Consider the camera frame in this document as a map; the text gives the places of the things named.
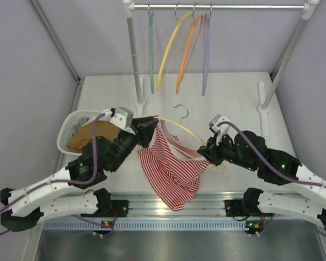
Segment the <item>red white striped tank top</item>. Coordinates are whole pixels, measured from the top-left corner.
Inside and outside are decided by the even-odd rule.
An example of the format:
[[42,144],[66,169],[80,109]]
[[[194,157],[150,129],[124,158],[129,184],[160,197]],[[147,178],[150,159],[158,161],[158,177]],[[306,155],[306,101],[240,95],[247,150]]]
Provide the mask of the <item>red white striped tank top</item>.
[[210,162],[185,147],[160,119],[148,148],[138,150],[143,173],[153,190],[173,211],[180,211],[198,192]]

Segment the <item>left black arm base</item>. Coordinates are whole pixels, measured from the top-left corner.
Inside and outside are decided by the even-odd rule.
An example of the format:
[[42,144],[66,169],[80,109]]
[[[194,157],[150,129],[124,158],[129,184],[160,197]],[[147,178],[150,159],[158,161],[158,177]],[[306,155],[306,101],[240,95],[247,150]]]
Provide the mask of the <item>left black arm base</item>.
[[125,218],[128,215],[129,201],[127,200],[112,200],[102,204],[98,210],[97,215],[104,218]]

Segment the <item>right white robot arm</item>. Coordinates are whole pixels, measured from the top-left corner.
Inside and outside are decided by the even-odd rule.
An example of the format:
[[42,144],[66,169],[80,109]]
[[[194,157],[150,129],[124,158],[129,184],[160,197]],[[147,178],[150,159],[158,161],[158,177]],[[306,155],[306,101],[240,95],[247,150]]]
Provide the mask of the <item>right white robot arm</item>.
[[326,181],[310,171],[299,159],[284,151],[267,148],[264,138],[248,130],[239,132],[233,139],[228,134],[216,134],[197,151],[214,166],[227,161],[255,171],[259,179],[290,189],[305,198],[284,198],[249,188],[242,201],[246,214],[288,214],[326,231]]

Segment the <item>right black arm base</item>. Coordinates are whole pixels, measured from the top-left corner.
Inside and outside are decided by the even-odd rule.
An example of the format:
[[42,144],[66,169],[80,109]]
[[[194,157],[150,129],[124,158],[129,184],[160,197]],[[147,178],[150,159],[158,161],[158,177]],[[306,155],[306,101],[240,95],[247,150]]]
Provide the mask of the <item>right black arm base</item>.
[[272,213],[262,213],[259,210],[250,210],[243,206],[241,199],[232,199],[224,201],[225,212],[227,217],[234,218],[238,221],[244,221],[250,217],[270,217]]

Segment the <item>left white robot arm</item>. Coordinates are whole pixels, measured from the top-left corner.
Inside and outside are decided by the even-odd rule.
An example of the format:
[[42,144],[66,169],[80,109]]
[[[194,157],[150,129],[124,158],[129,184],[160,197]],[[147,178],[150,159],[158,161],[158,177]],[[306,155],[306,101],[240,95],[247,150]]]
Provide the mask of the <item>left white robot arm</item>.
[[91,140],[77,159],[31,186],[1,190],[1,225],[21,232],[54,218],[104,217],[113,212],[111,194],[105,188],[93,191],[91,187],[105,181],[106,173],[116,172],[137,145],[147,148],[158,123],[154,116],[135,119],[112,141],[97,136],[93,126]]

